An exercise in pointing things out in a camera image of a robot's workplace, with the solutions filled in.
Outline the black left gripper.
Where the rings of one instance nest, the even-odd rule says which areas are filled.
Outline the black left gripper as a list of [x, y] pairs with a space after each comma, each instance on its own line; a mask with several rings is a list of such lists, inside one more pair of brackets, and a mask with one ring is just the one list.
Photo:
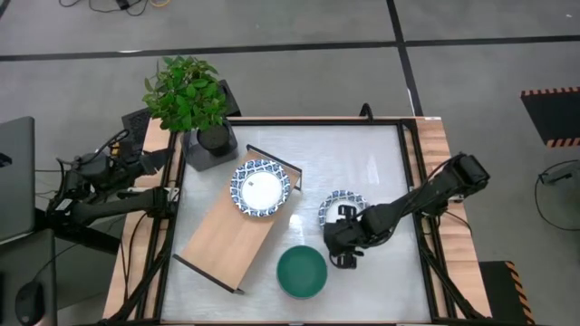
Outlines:
[[173, 149], [141, 152], [130, 143], [121, 143], [118, 154], [121, 175], [128, 179], [136, 179], [144, 175], [153, 176], [165, 168], [167, 160], [173, 157], [173, 153]]

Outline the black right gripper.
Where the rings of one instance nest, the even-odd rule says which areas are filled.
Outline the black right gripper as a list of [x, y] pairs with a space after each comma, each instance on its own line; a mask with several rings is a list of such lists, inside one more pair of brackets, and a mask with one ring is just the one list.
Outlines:
[[338, 215], [343, 219], [324, 224], [324, 243], [332, 256], [334, 267], [356, 269], [357, 258], [364, 256], [357, 247], [361, 247], [365, 241], [365, 232], [354, 219], [357, 216], [357, 207], [339, 205]]

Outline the blue patterned paper bowl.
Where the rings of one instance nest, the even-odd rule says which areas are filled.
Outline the blue patterned paper bowl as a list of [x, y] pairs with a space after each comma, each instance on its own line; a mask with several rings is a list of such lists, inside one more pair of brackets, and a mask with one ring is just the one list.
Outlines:
[[356, 212], [361, 212], [370, 204], [360, 194], [350, 190], [335, 190], [319, 206], [318, 219], [320, 227], [334, 223], [343, 218], [339, 215], [339, 206], [353, 206]]
[[237, 167], [229, 185], [238, 210], [259, 218], [273, 215], [289, 198], [290, 190], [283, 166], [267, 159], [251, 159]]

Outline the green plastic bowl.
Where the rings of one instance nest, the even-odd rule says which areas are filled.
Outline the green plastic bowl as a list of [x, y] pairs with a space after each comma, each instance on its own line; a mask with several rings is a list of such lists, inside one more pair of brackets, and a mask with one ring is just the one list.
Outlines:
[[323, 256], [307, 245], [293, 246], [282, 253], [276, 279], [282, 291], [295, 299], [315, 297], [324, 287], [328, 268]]

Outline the grey square pot base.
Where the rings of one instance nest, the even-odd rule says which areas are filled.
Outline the grey square pot base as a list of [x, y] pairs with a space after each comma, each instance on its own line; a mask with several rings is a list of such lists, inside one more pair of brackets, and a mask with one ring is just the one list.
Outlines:
[[221, 125], [226, 125], [230, 130], [231, 151], [224, 156], [216, 157], [203, 149], [197, 141], [197, 130], [189, 130], [182, 136], [182, 151], [185, 160], [197, 171], [203, 171], [214, 166], [226, 163], [237, 158], [237, 139], [232, 130], [229, 120], [224, 119]]

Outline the black round plant pot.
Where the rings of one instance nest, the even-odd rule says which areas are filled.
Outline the black round plant pot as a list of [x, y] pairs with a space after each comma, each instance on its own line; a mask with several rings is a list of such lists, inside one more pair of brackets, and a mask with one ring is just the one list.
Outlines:
[[211, 125], [197, 131], [198, 144], [211, 155], [220, 157], [231, 151], [230, 130], [226, 125]]

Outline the green leafy plant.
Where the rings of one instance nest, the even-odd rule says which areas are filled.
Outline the green leafy plant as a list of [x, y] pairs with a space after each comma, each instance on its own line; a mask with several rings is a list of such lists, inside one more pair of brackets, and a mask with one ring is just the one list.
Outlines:
[[226, 116], [226, 95], [217, 76], [211, 64], [196, 57], [163, 57], [155, 74], [144, 80], [142, 101], [162, 129], [204, 131], [222, 125]]

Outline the grey laptop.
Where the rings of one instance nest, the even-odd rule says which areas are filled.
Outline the grey laptop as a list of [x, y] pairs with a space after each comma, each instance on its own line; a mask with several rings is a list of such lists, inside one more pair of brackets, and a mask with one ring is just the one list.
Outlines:
[[0, 242], [34, 229], [34, 164], [34, 119], [0, 123]]

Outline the small black hazard-striped mat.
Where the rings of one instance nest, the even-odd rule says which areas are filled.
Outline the small black hazard-striped mat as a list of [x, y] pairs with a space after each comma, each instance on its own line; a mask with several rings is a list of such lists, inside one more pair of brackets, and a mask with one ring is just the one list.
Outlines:
[[479, 269], [494, 320], [523, 325], [536, 324], [513, 262], [480, 262]]

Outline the black desk pad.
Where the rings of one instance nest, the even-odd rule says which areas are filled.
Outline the black desk pad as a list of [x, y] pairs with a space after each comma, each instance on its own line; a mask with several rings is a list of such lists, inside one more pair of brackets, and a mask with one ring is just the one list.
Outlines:
[[22, 326], [15, 314], [19, 289], [35, 279], [43, 286], [44, 315], [35, 326], [57, 326], [54, 235], [44, 230], [0, 245], [0, 326]]

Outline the black computer mouse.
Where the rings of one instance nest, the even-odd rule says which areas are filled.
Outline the black computer mouse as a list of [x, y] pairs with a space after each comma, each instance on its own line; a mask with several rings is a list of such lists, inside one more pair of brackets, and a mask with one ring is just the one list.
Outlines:
[[31, 281], [18, 290], [14, 313], [21, 326], [35, 326], [44, 317], [44, 287], [40, 282]]

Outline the grey floor device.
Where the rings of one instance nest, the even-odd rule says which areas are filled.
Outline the grey floor device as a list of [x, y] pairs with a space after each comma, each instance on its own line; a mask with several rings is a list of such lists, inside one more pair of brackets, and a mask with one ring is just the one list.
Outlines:
[[552, 185], [557, 181], [580, 176], [580, 160], [560, 162], [546, 169], [539, 175], [544, 185]]

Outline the large black hazard-striped mat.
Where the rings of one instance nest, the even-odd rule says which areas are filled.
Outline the large black hazard-striped mat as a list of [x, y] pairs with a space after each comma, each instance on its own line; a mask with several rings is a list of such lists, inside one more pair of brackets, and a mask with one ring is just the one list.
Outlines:
[[580, 147], [580, 87], [522, 91], [520, 99], [548, 148]]

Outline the black aluminium table frame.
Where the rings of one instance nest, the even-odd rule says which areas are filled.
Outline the black aluminium table frame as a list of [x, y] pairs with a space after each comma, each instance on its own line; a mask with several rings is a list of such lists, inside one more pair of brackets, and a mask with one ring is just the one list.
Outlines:
[[[379, 117], [368, 123], [363, 117], [234, 117], [230, 122], [237, 138], [237, 158], [244, 149], [265, 145], [297, 153], [305, 163], [295, 187], [300, 200], [277, 259], [260, 279], [249, 279], [246, 289], [174, 294], [167, 285], [179, 209], [169, 221], [131, 213], [126, 218], [105, 317], [120, 310], [124, 294], [137, 287], [157, 252], [164, 253], [165, 263], [133, 312], [134, 318], [153, 323], [407, 324], [456, 314], [450, 295], [420, 254], [423, 245], [431, 245], [440, 265], [447, 266], [450, 243], [440, 236], [442, 225], [417, 215], [405, 216], [389, 241], [366, 250], [356, 269], [329, 266], [325, 287], [313, 298], [286, 295], [276, 279], [280, 256], [293, 246], [307, 245], [327, 254], [318, 208], [333, 191], [351, 190], [370, 203], [388, 203], [419, 186], [447, 159], [448, 149], [429, 152], [424, 134], [427, 127], [439, 126], [439, 119]], [[171, 135], [151, 121], [144, 148], [166, 147], [174, 148], [173, 159], [163, 171], [138, 179], [137, 186], [176, 187], [180, 203], [188, 166], [182, 136]]]

